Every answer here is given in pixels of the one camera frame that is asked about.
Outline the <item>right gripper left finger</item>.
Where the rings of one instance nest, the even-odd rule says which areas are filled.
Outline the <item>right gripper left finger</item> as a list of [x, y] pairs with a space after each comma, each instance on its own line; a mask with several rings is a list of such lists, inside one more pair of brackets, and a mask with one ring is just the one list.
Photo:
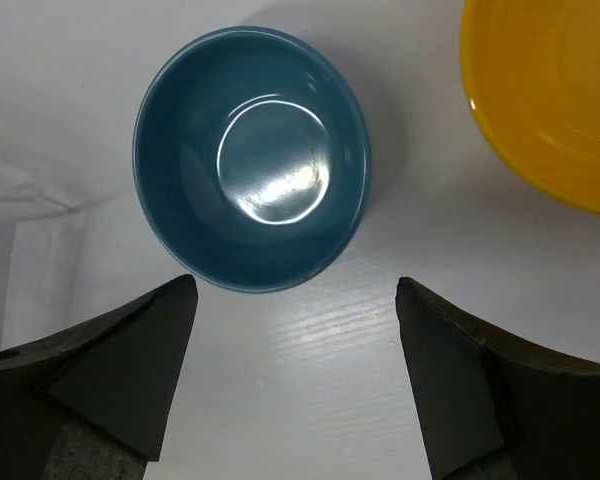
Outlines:
[[191, 275], [0, 351], [0, 479], [140, 479], [159, 459], [198, 292]]

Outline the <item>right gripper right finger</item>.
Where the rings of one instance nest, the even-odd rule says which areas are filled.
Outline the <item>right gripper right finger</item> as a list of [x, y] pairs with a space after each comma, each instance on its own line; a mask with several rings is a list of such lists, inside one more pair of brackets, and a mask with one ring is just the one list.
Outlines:
[[404, 277], [400, 340], [435, 479], [600, 479], [600, 363], [540, 346]]

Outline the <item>teal blue bowl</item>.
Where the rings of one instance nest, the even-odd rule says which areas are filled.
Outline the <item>teal blue bowl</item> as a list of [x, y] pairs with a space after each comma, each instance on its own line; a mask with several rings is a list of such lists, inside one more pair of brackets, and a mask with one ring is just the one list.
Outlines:
[[255, 26], [209, 32], [151, 82], [133, 175], [155, 236], [219, 287], [300, 285], [346, 248], [371, 186], [359, 103], [309, 44]]

